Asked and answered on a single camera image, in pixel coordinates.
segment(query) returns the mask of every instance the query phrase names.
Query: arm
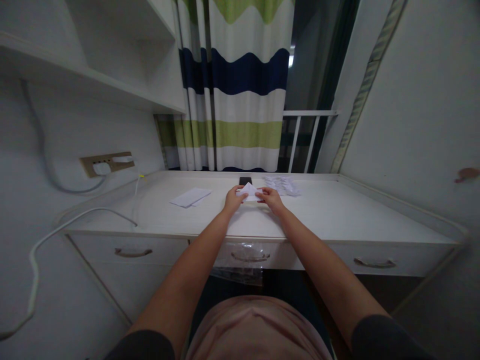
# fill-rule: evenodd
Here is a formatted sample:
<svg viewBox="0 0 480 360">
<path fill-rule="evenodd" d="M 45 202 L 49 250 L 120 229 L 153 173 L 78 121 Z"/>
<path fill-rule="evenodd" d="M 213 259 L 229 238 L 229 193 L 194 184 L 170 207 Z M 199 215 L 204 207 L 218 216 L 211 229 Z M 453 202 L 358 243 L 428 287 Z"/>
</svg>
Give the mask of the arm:
<svg viewBox="0 0 480 360">
<path fill-rule="evenodd" d="M 127 335 L 138 330 L 159 332 L 170 340 L 175 357 L 180 357 L 230 219 L 247 196 L 237 197 L 237 189 L 242 187 L 235 186 L 227 193 L 223 210 L 182 253 Z"/>
<path fill-rule="evenodd" d="M 283 205 L 276 190 L 262 190 L 263 194 L 256 194 L 262 199 L 259 203 L 267 204 L 280 218 L 286 237 L 351 349 L 352 334 L 360 320 L 369 315 L 390 315 L 342 259 Z"/>
</svg>

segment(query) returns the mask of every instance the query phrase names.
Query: white cable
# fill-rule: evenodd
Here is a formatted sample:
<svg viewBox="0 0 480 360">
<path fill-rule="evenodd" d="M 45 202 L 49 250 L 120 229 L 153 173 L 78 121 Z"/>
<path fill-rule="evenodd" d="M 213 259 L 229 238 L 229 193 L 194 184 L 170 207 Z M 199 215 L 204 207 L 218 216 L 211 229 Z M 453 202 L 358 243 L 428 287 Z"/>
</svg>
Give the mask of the white cable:
<svg viewBox="0 0 480 360">
<path fill-rule="evenodd" d="M 26 313 L 26 316 L 25 318 L 20 321 L 18 323 L 18 325 L 13 329 L 13 330 L 10 330 L 10 331 L 5 331 L 5 332 L 0 332 L 0 341 L 3 341 L 5 339 L 8 339 L 9 337 L 13 336 L 17 331 L 19 331 L 22 326 L 24 326 L 33 316 L 34 316 L 34 313 L 35 313 L 35 301 L 37 299 L 37 291 L 39 289 L 39 282 L 40 282 L 40 271 L 39 271 L 39 265 L 37 263 L 37 259 L 35 258 L 35 255 L 37 253 L 37 250 L 40 246 L 42 246 L 42 244 L 47 241 L 48 239 L 50 239 L 53 235 L 55 235 L 56 233 L 58 233 L 60 230 L 66 228 L 68 225 L 70 225 L 71 223 L 77 221 L 78 219 L 80 219 L 81 217 L 83 217 L 84 215 L 88 214 L 88 213 L 91 213 L 93 211 L 96 211 L 96 210 L 105 210 L 105 211 L 109 211 L 111 213 L 114 213 L 116 215 L 118 215 L 119 217 L 121 218 L 124 218 L 125 220 L 128 220 L 129 222 L 131 222 L 132 224 L 134 224 L 135 226 L 138 226 L 138 224 L 133 221 L 132 219 L 122 215 L 121 213 L 115 211 L 115 210 L 112 210 L 112 209 L 109 209 L 109 208 L 106 208 L 106 207 L 94 207 L 94 208 L 91 208 L 87 211 L 84 211 L 82 212 L 80 215 L 77 215 L 75 216 L 74 218 L 72 218 L 71 220 L 67 221 L 66 223 L 64 223 L 63 225 L 60 225 L 59 227 L 57 227 L 55 230 L 53 230 L 52 232 L 50 232 L 48 235 L 46 235 L 45 237 L 43 237 L 41 240 L 39 240 L 35 245 L 33 245 L 33 247 L 31 248 L 30 250 L 30 254 L 29 254 L 29 260 L 30 260 L 30 265 L 31 265 L 31 269 L 33 271 L 33 283 L 31 285 L 31 291 L 30 291 L 30 299 L 28 300 L 28 308 L 27 308 L 27 313 Z"/>
<path fill-rule="evenodd" d="M 133 194 L 133 201 L 132 201 L 132 205 L 131 205 L 130 217 L 133 220 L 135 220 L 135 207 L 137 206 L 137 192 L 139 191 L 139 182 L 140 182 L 140 178 L 142 177 L 142 175 L 140 174 L 140 167 L 139 167 L 139 164 L 138 164 L 138 160 L 136 158 L 133 158 L 133 160 L 136 162 L 137 179 L 136 179 L 136 183 L 135 183 L 135 192 Z"/>
<path fill-rule="evenodd" d="M 38 149 L 41 155 L 41 160 L 43 162 L 43 167 L 45 168 L 45 173 L 48 181 L 52 184 L 52 186 L 64 193 L 67 194 L 85 194 L 92 192 L 93 190 L 98 189 L 107 179 L 106 176 L 102 176 L 101 180 L 93 187 L 85 189 L 85 190 L 70 190 L 64 188 L 55 178 L 55 176 L 50 172 L 50 167 L 47 162 L 47 152 L 45 147 L 45 132 L 44 128 L 42 127 L 42 122 L 40 121 L 37 112 L 35 111 L 34 104 L 32 102 L 32 98 L 30 97 L 29 92 L 29 83 L 27 80 L 20 79 L 21 91 L 23 93 L 23 97 L 25 98 L 26 104 L 28 105 L 28 109 L 30 110 L 31 116 L 30 119 L 32 120 L 32 125 L 35 128 L 36 135 L 38 138 Z"/>
</svg>

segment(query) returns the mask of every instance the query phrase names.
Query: black phone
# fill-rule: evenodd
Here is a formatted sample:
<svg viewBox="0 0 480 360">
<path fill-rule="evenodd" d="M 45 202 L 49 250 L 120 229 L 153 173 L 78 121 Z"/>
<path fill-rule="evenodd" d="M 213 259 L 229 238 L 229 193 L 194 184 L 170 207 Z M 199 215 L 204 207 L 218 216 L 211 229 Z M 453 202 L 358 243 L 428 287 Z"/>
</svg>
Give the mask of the black phone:
<svg viewBox="0 0 480 360">
<path fill-rule="evenodd" d="M 251 177 L 240 177 L 239 185 L 247 185 L 247 183 L 250 183 L 250 184 L 252 183 L 252 178 Z"/>
</svg>

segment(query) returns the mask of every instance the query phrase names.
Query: striped curtain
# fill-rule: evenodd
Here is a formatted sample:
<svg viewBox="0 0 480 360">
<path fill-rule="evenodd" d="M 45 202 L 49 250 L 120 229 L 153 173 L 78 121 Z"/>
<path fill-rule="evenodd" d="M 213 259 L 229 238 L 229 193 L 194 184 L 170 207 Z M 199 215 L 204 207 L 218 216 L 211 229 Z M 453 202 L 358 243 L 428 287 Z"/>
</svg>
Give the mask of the striped curtain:
<svg viewBox="0 0 480 360">
<path fill-rule="evenodd" d="M 168 167 L 277 170 L 293 0 L 177 0 L 185 115 L 159 116 Z"/>
</svg>

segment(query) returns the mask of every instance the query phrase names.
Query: wall shelf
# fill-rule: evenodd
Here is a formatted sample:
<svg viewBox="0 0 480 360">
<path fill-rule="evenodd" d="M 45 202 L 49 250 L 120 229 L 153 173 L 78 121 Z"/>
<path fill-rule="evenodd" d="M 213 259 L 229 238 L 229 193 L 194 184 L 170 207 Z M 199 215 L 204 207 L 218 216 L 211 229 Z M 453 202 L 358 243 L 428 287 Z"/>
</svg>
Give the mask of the wall shelf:
<svg viewBox="0 0 480 360">
<path fill-rule="evenodd" d="M 0 5 L 0 74 L 156 114 L 185 111 L 168 1 L 36 6 Z"/>
</svg>

